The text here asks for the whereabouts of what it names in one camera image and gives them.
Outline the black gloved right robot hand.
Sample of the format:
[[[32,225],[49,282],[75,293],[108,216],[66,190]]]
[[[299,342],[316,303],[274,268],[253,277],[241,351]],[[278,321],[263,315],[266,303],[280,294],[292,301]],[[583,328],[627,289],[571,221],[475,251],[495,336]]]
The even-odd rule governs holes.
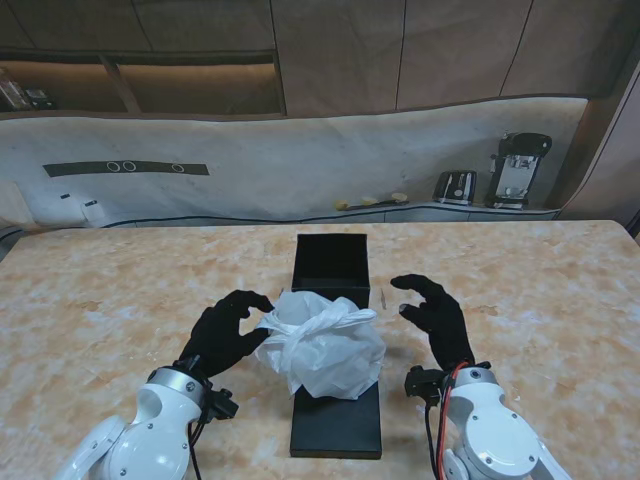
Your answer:
[[[397,276],[390,283],[396,289],[412,290],[422,296],[418,306],[402,304],[399,314],[428,335],[431,351],[443,371],[462,363],[476,363],[463,311],[442,285],[418,274]]]

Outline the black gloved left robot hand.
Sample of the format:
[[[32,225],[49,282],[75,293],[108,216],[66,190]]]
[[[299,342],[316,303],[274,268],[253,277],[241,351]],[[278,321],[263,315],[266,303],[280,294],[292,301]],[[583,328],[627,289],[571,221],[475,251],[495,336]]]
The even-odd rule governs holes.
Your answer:
[[[207,307],[193,327],[177,364],[211,378],[251,355],[269,337],[266,328],[256,327],[246,334],[239,332],[240,321],[249,318],[251,308],[262,313],[274,309],[266,296],[244,290],[235,290],[213,307]]]

